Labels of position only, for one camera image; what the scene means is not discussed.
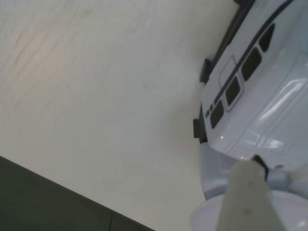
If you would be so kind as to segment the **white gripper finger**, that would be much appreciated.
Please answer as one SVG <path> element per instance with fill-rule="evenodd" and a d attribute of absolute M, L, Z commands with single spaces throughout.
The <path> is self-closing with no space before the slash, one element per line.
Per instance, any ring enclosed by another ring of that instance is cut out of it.
<path fill-rule="evenodd" d="M 218 217 L 219 231 L 288 231 L 274 199 L 285 192 L 267 184 L 269 169 L 259 155 L 236 163 Z"/>

